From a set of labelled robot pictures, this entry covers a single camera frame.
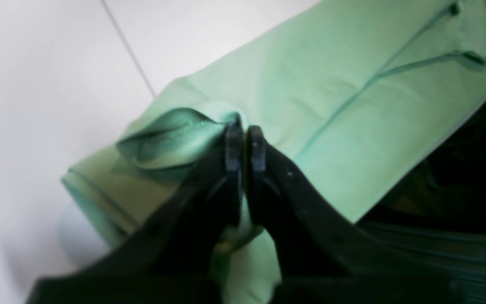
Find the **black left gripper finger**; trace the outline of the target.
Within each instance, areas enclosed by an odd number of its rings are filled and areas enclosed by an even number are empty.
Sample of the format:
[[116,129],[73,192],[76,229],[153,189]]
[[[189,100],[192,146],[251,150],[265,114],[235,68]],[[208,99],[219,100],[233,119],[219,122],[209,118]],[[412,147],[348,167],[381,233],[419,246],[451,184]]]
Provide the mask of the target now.
[[243,128],[230,123],[175,194],[116,250],[77,274],[39,280],[28,304],[220,304],[211,256],[240,221]]

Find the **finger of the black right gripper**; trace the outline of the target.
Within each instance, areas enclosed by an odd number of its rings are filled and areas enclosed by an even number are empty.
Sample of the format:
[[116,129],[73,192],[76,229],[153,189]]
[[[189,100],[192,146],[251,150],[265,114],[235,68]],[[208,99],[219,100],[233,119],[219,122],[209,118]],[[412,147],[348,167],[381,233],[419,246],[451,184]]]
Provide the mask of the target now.
[[281,271],[272,304],[462,302],[449,275],[400,256],[332,208],[260,127],[249,127],[247,141],[251,219],[274,240]]

